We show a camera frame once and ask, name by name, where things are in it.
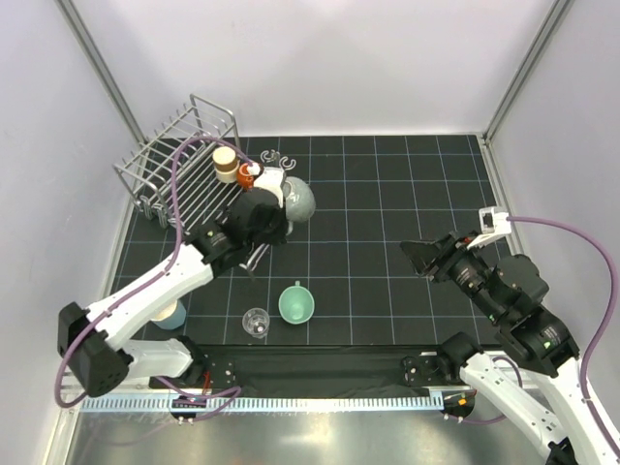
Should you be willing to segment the grey ceramic mug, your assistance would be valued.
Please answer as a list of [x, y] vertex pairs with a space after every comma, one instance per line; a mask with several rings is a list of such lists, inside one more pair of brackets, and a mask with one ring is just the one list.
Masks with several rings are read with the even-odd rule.
[[316, 200], [310, 186], [295, 176], [286, 178], [283, 194], [289, 224], [287, 235], [290, 235], [296, 224], [306, 223], [314, 215]]

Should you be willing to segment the small clear glass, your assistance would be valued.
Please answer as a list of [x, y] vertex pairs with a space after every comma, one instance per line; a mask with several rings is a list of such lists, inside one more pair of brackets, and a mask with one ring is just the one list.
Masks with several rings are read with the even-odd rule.
[[243, 315], [242, 326], [252, 337], [262, 339], [268, 334], [270, 317], [264, 309], [252, 308]]

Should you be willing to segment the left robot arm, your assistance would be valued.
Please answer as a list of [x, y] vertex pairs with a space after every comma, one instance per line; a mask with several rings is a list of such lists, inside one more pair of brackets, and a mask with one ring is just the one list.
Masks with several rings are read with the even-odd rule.
[[58, 318], [60, 369], [71, 370], [89, 397], [130, 378], [196, 387], [208, 369], [196, 343], [187, 336], [137, 340], [135, 334], [181, 297], [244, 263], [255, 247], [285, 243], [288, 229], [282, 193], [259, 187], [242, 193], [223, 220], [182, 236], [168, 258], [116, 294], [85, 309], [65, 306]]

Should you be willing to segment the cream cup with cork band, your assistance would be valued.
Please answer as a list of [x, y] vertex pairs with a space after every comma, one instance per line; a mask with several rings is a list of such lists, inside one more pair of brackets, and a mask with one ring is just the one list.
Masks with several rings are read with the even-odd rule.
[[227, 146], [220, 146], [212, 152], [213, 168], [216, 178], [224, 184], [236, 182], [239, 160], [236, 152]]

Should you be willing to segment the mint green mug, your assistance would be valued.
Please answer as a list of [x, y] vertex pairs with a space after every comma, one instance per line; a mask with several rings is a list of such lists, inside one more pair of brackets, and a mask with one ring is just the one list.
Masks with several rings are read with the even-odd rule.
[[278, 298], [281, 318], [290, 325], [307, 323], [314, 315], [315, 299], [299, 281], [286, 288]]

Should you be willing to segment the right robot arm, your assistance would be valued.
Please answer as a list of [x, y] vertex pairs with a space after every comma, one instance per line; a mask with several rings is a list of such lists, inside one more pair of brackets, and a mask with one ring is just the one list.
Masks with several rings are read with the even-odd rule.
[[549, 464], [616, 464], [619, 432], [598, 411], [568, 327], [543, 306], [547, 283], [522, 254], [489, 266], [481, 249], [508, 231], [454, 232], [435, 241], [403, 241], [400, 249], [417, 275], [455, 284], [497, 328], [503, 352], [527, 373], [548, 404], [504, 380], [491, 356], [463, 332], [439, 346], [438, 376], [482, 393], [534, 444]]

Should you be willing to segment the orange glazed ceramic mug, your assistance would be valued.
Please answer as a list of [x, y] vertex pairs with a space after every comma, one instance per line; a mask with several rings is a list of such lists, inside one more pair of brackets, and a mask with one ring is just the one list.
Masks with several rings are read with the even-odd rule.
[[236, 182], [243, 190], [249, 190], [254, 184], [254, 175], [248, 163], [242, 164], [236, 173]]

